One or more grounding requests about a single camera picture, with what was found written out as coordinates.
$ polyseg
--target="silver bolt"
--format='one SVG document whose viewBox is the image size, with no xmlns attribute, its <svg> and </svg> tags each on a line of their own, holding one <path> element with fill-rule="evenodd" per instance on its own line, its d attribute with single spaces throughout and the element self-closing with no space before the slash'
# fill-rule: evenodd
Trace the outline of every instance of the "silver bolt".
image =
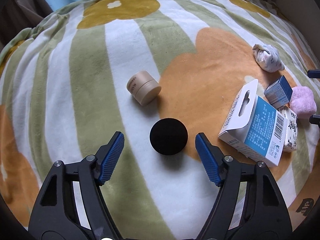
<svg viewBox="0 0 320 240">
<path fill-rule="evenodd" d="M 263 167 L 266 166 L 266 164 L 265 164 L 264 162 L 262 162 L 262 161 L 259 161 L 259 162 L 258 162 L 258 166 L 261 167 L 261 168 L 263 168 Z"/>
<path fill-rule="evenodd" d="M 54 166 L 59 167 L 62 164 L 62 161 L 55 161 Z"/>
<path fill-rule="evenodd" d="M 89 162 L 92 162 L 94 160 L 94 158 L 95 158 L 94 155 L 88 155 L 86 157 L 86 160 L 89 161 Z"/>
<path fill-rule="evenodd" d="M 233 157 L 230 156 L 230 155 L 225 156 L 224 159 L 225 159 L 226 162 L 231 162 L 231 161 L 233 161 Z"/>
</svg>

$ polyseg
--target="pink plush towel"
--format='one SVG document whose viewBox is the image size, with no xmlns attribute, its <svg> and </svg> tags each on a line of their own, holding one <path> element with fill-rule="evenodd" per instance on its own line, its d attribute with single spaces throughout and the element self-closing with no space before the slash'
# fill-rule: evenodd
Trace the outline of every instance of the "pink plush towel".
<svg viewBox="0 0 320 240">
<path fill-rule="evenodd" d="M 292 88 L 290 108 L 297 114 L 298 119 L 309 119 L 315 114 L 317 105 L 311 89 L 301 86 Z"/>
</svg>

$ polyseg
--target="blue gripper pad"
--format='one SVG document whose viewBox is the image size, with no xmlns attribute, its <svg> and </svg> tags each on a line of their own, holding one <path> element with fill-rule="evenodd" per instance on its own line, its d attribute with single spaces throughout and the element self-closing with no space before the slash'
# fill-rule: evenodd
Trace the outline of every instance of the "blue gripper pad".
<svg viewBox="0 0 320 240">
<path fill-rule="evenodd" d="M 217 187 L 220 187 L 222 179 L 219 175 L 219 166 L 199 134 L 196 136 L 196 150 L 200 156 L 204 169 L 207 172 L 209 180 L 214 182 Z"/>
<path fill-rule="evenodd" d="M 98 179 L 101 184 L 104 184 L 106 181 L 110 180 L 123 147 L 124 135 L 123 133 L 120 133 L 101 163 L 101 173 Z"/>
</svg>

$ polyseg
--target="bed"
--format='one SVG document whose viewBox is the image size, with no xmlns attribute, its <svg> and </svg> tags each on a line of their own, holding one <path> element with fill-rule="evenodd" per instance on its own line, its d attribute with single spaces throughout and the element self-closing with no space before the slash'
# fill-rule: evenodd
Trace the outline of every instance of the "bed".
<svg viewBox="0 0 320 240">
<path fill-rule="evenodd" d="M 252 54 L 256 43 L 277 48 L 285 70 L 261 70 Z M 319 61 L 276 4 L 263 0 L 80 0 L 22 30 L 0 62 L 0 192 L 25 227 L 52 163 L 80 161 L 119 130 L 125 148 L 102 193 L 120 233 L 194 238 L 218 193 L 195 135 L 204 132 L 224 154 L 253 163 L 217 139 L 240 88 L 257 78 L 264 97 L 284 75 L 292 87 L 308 86 L 320 107 L 320 83 L 306 75 Z M 145 107 L 126 90 L 140 70 L 162 86 Z M 188 130 L 187 146 L 175 156 L 159 155 L 149 143 L 151 127 L 166 117 Z M 297 151 L 283 153 L 271 168 L 294 229 L 307 215 L 298 212 L 303 201 L 311 205 L 320 194 L 319 128 L 299 120 L 298 130 Z M 242 184 L 231 228 L 239 223 L 244 193 Z"/>
</svg>

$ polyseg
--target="black round lid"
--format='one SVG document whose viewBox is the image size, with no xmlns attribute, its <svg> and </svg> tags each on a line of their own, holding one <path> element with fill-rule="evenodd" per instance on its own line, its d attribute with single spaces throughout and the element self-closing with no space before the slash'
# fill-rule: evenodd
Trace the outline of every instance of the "black round lid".
<svg viewBox="0 0 320 240">
<path fill-rule="evenodd" d="M 160 154 L 174 155 L 182 151 L 188 142 L 188 131 L 184 124 L 174 118 L 156 122 L 150 131 L 150 143 Z"/>
</svg>

